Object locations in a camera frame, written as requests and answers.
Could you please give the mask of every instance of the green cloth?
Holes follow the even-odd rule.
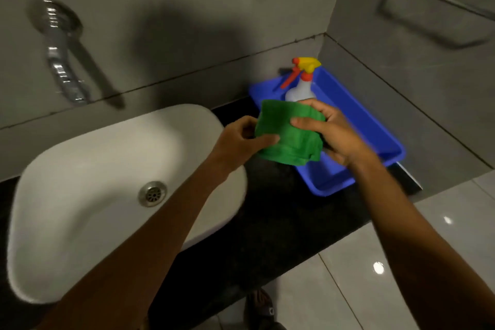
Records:
[[[311,106],[298,102],[266,99],[261,103],[261,113],[254,130],[256,137],[267,133],[280,136],[280,141],[258,153],[264,159],[293,166],[302,166],[308,161],[319,161],[323,141],[320,135],[310,130],[291,126],[293,117],[313,118],[325,121],[325,116]]]

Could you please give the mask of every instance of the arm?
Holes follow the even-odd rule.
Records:
[[[175,256],[213,190],[276,135],[246,139],[256,119],[229,124],[213,151],[150,219],[86,274],[38,330],[139,328]]]
[[[419,327],[481,328],[495,324],[495,295],[407,199],[376,154],[337,109],[305,100],[327,121],[297,118],[322,133],[330,155],[346,164],[361,190],[399,289]]]

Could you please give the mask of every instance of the sink basin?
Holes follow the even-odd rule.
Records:
[[[58,301],[160,208],[222,130],[210,110],[178,105],[40,154],[19,180],[11,213],[7,272],[15,294],[30,303]],[[210,195],[183,249],[237,213],[246,183],[240,167]]]

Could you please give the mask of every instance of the white bottle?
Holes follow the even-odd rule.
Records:
[[[301,73],[297,86],[287,91],[285,94],[285,100],[289,102],[297,102],[303,99],[316,98],[316,95],[314,95],[311,91],[311,84],[313,83],[312,80],[312,73]]]

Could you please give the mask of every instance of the glossy floor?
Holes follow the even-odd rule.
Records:
[[[415,204],[495,290],[495,171]],[[265,289],[288,330],[418,329],[368,224]],[[244,330],[244,300],[195,330]]]

